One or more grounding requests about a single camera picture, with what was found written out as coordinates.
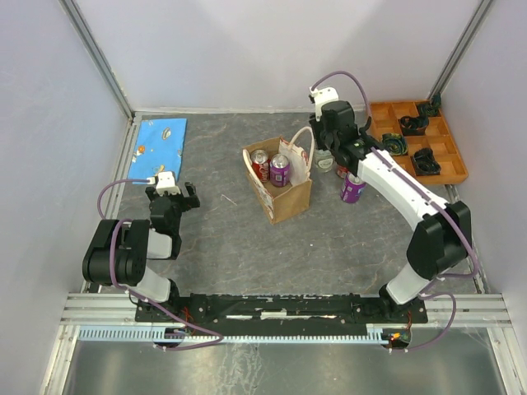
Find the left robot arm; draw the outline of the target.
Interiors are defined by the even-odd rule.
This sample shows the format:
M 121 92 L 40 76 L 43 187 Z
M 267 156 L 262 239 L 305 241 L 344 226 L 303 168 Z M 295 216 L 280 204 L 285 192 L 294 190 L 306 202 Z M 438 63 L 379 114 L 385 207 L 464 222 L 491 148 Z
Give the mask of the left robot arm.
M 155 301 L 154 312 L 165 321 L 178 318 L 182 301 L 177 285 L 147 266 L 149 260 L 175 260 L 180 254 L 182 214 L 200 207 L 195 186 L 187 193 L 176 184 L 148 186 L 150 218 L 125 221 L 103 219 L 82 262 L 84 279 L 99 286 L 125 287 L 139 298 Z

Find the red soda can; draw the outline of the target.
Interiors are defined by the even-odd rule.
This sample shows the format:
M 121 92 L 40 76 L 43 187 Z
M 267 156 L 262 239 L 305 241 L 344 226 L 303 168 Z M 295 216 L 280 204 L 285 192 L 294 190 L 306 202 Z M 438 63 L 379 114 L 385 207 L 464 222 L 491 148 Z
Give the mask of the red soda can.
M 250 155 L 251 165 L 257 177 L 262 183 L 269 180 L 269 157 L 265 150 L 258 149 Z

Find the brown paper bag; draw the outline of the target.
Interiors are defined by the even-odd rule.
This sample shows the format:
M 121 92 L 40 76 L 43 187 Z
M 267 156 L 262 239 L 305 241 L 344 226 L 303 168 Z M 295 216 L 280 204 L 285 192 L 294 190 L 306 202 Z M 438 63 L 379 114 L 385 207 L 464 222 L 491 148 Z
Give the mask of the brown paper bag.
M 288 181 L 285 186 L 276 187 L 270 181 L 262 182 L 253 169 L 250 158 L 257 150 L 265 151 L 269 158 L 284 154 L 292 159 L 290 174 L 293 183 Z M 287 220 L 309 208 L 312 187 L 310 172 L 314 152 L 315 139 L 308 126 L 301 128 L 289 142 L 283 137 L 274 137 L 242 149 L 246 177 L 271 224 Z

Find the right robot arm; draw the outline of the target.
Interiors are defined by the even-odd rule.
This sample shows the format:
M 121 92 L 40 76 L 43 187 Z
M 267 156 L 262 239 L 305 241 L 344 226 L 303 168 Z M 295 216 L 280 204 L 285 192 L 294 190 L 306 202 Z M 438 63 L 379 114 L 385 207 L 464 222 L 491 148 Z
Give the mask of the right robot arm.
M 408 302 L 450 269 L 473 258 L 471 213 L 463 202 L 449 203 L 410 176 L 389 152 L 359 127 L 352 106 L 338 98 L 310 94 L 314 113 L 310 126 L 317 148 L 329 151 L 337 164 L 373 187 L 403 216 L 413 231 L 407 263 L 390 280 L 378 301 L 379 315 L 396 322 L 408 312 Z

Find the silver soda can front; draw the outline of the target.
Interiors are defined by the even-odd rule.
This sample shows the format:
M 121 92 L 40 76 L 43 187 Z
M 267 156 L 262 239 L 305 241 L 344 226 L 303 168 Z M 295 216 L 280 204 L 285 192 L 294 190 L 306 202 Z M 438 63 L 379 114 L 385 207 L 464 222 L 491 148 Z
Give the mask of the silver soda can front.
M 348 170 L 345 166 L 337 165 L 336 166 L 336 174 L 342 178 L 345 179 L 347 177 Z

